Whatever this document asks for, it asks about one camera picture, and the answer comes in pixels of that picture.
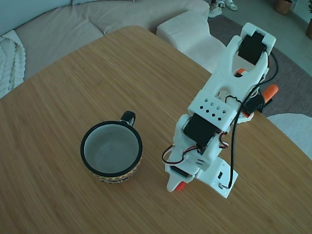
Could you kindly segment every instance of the white knitted blanket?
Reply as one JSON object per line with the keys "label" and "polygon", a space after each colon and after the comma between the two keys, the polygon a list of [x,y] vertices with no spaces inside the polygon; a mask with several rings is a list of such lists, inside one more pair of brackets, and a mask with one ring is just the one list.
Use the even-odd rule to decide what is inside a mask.
{"label": "white knitted blanket", "polygon": [[14,30],[0,37],[0,98],[23,83],[26,53]]}

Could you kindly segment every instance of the mug rim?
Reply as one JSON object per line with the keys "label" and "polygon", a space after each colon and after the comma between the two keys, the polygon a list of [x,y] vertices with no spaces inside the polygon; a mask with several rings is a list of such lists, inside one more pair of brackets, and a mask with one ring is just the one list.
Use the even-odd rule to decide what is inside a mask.
{"label": "mug rim", "polygon": [[[127,167],[125,170],[121,171],[121,172],[116,172],[116,173],[104,173],[104,172],[100,172],[96,169],[94,169],[88,162],[87,162],[87,159],[85,157],[85,154],[84,154],[84,146],[85,146],[85,143],[86,143],[86,140],[88,138],[88,136],[97,128],[101,127],[101,126],[104,126],[104,125],[109,125],[109,124],[117,124],[117,125],[121,125],[123,127],[126,127],[128,128],[136,137],[137,139],[137,143],[138,143],[138,153],[137,153],[137,156],[136,156],[136,159],[134,160],[134,162],[129,166]],[[139,162],[140,162],[140,159],[142,157],[142,140],[141,140],[141,137],[140,135],[138,134],[138,132],[134,129],[134,127],[130,126],[128,123],[126,123],[125,121],[115,121],[115,120],[110,120],[110,121],[105,121],[105,122],[101,122],[101,123],[98,123],[96,125],[94,125],[92,128],[90,128],[87,133],[83,136],[83,139],[82,139],[82,142],[81,142],[81,145],[80,145],[80,155],[81,155],[81,159],[84,163],[84,165],[91,171],[93,172],[94,174],[97,174],[99,176],[103,176],[103,177],[107,177],[107,178],[110,178],[110,177],[118,177],[118,176],[122,176],[128,172],[130,172]]]}

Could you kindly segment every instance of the black mug handle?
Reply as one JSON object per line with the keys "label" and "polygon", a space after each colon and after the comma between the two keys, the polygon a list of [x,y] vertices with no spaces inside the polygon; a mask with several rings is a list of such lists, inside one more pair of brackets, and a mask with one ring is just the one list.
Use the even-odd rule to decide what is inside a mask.
{"label": "black mug handle", "polygon": [[120,121],[128,123],[130,126],[133,126],[136,120],[136,115],[132,111],[126,111],[123,113]]}

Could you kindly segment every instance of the wicker basket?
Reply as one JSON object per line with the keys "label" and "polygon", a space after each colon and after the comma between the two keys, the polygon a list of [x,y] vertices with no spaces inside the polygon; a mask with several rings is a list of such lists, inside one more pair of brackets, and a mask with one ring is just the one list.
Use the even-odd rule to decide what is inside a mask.
{"label": "wicker basket", "polygon": [[312,19],[310,20],[309,26],[307,28],[307,36],[312,40]]}
{"label": "wicker basket", "polygon": [[291,8],[291,5],[291,0],[275,0],[274,10],[283,15],[287,15]]}

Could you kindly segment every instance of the sofa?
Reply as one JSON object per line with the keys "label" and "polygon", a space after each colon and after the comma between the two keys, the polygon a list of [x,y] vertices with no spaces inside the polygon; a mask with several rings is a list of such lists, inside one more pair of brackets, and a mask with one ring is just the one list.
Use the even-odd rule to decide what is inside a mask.
{"label": "sofa", "polygon": [[138,25],[155,33],[186,11],[208,18],[209,5],[204,0],[2,0],[0,35],[15,29],[26,50],[26,80],[119,28]]}

